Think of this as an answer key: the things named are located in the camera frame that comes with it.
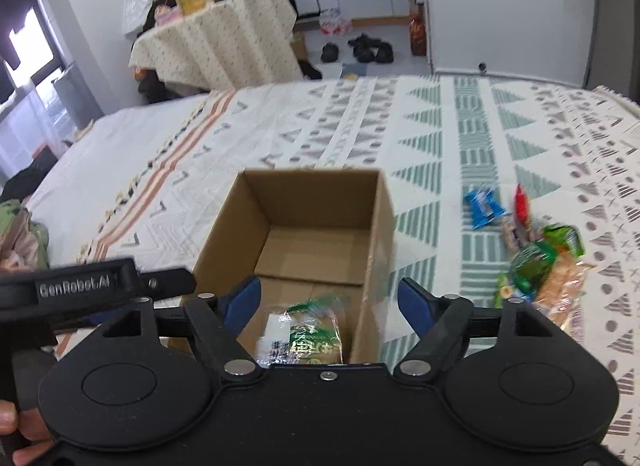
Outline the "person's left hand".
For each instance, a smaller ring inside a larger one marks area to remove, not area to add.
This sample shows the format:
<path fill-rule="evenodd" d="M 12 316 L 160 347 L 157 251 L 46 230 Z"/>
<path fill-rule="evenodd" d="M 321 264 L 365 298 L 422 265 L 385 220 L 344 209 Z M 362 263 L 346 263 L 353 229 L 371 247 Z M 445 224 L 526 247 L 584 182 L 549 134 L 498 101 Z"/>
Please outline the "person's left hand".
<path fill-rule="evenodd" d="M 12 454 L 14 465 L 29 465 L 53 446 L 53 438 L 38 408 L 18 412 L 14 403 L 2 400 L 0 411 L 2 436 L 9 436 L 18 431 L 30 442 L 27 448 Z"/>

